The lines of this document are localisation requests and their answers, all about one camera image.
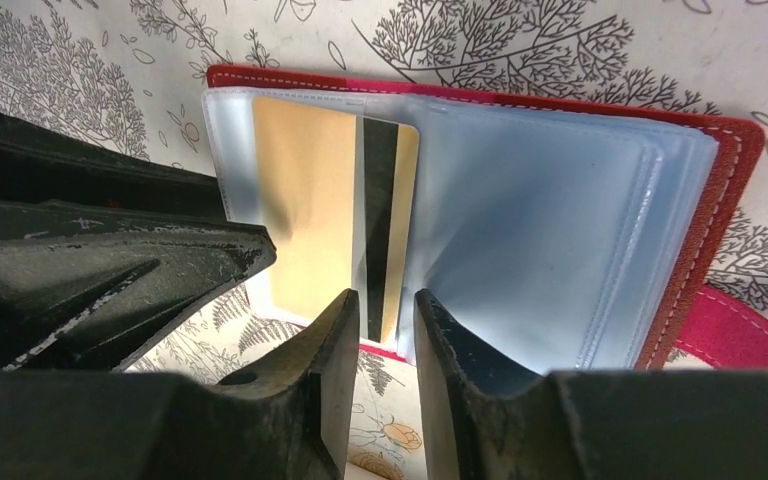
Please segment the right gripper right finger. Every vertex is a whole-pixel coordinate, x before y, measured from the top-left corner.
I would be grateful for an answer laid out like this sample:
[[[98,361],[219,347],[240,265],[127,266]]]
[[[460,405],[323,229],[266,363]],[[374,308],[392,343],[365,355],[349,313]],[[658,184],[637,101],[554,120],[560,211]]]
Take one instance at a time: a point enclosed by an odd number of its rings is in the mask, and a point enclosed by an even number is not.
[[[414,326],[431,479],[768,479],[768,370],[541,375],[427,290]]]

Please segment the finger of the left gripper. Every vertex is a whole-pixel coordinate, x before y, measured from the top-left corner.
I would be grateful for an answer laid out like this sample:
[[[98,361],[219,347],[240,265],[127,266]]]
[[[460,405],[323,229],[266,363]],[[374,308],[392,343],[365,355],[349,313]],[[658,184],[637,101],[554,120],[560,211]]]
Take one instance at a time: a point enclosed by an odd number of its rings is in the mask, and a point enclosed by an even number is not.
[[[106,150],[1,112],[0,200],[225,218],[211,176]]]
[[[121,370],[275,259],[259,225],[0,201],[0,370]]]

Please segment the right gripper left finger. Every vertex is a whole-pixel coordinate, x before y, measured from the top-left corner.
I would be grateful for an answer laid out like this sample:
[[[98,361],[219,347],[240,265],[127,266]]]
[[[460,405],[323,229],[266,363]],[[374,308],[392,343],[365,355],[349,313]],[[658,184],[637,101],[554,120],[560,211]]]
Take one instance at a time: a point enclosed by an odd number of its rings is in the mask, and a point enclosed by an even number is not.
[[[340,479],[359,297],[339,293],[215,385],[174,373],[0,372],[0,479]]]

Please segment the red card holder wallet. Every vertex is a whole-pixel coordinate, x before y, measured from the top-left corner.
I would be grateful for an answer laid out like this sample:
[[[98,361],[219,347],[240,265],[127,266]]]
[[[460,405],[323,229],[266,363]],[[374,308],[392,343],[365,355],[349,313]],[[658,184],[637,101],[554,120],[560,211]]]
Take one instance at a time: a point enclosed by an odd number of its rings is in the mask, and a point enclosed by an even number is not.
[[[517,364],[657,369],[682,332],[759,159],[749,119],[221,64],[203,97],[229,219],[260,224],[258,96],[415,127],[420,136],[393,342],[415,359],[414,295],[431,291]]]

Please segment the gold credit card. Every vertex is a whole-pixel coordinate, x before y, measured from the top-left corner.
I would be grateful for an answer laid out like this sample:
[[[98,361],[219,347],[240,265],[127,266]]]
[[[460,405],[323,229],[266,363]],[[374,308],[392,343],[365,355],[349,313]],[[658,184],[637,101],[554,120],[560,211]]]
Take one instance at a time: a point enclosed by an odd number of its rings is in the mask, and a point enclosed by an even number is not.
[[[262,217],[277,248],[254,308],[305,323],[350,288],[365,337],[393,342],[418,130],[266,96],[251,107]]]

